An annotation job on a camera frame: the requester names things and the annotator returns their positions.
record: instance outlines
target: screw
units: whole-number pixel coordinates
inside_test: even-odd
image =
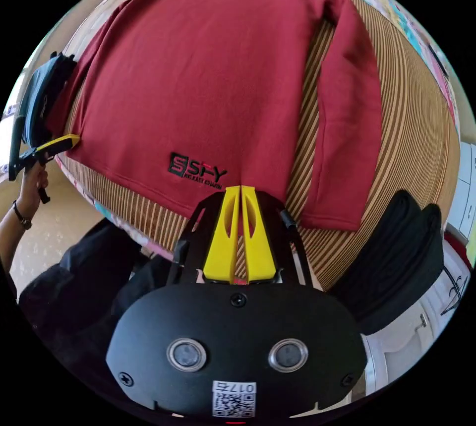
[[[246,304],[246,296],[244,294],[233,294],[230,297],[233,307],[243,307]]]
[[[352,373],[349,373],[348,375],[344,376],[341,380],[341,385],[344,387],[352,385],[352,382],[354,380],[354,375]]]
[[[121,371],[119,373],[119,381],[124,386],[132,386],[134,384],[134,380],[132,379],[132,376],[130,376],[128,373],[125,373],[124,371]]]

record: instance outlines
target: person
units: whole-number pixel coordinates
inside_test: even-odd
[[[38,188],[47,186],[45,167],[37,163],[24,172],[20,195],[0,222],[0,268],[15,298],[13,258],[34,223]],[[33,330],[60,363],[98,395],[129,410],[131,400],[106,364],[107,349],[122,314],[138,298],[165,285],[171,264],[158,255],[149,260],[140,250],[124,230],[104,218],[18,298]]]

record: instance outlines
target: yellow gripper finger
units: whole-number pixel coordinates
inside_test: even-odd
[[[235,280],[237,262],[239,186],[226,189],[203,274],[209,281]]]
[[[69,148],[73,148],[79,141],[79,135],[73,135],[72,133],[70,133],[69,135],[64,135],[63,137],[55,138],[54,140],[44,143],[43,145],[37,147],[36,150],[39,152],[40,150],[45,150],[48,147],[61,145],[61,151],[66,151]]]
[[[273,255],[268,243],[266,229],[255,189],[241,187],[241,209],[243,211],[244,254],[247,266],[247,282],[271,280],[276,274]]]

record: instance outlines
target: striped bedspread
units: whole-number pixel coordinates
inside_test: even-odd
[[[83,52],[92,36],[124,0],[106,0],[78,29],[66,54]],[[437,203],[446,220],[459,167],[459,142],[448,104],[428,67],[402,33],[377,10],[353,0],[372,40],[381,81],[382,146],[375,179],[362,225],[355,233],[300,228],[310,265],[323,289],[345,272],[369,239],[387,203],[399,189],[406,189],[421,207]],[[309,48],[302,92],[299,138],[286,205],[299,219],[309,190],[314,148],[319,130],[316,78],[332,41],[334,28],[324,24]],[[79,90],[65,128],[75,117]],[[170,252],[187,220],[66,156],[61,161],[73,177],[116,216]],[[243,277],[242,239],[238,242],[236,274]]]

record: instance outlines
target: embroidered logo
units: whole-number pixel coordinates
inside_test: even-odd
[[[169,173],[180,178],[188,178],[193,182],[202,183],[216,189],[222,189],[220,178],[228,173],[220,171],[218,167],[212,167],[206,163],[192,160],[185,155],[173,152],[170,155]]]

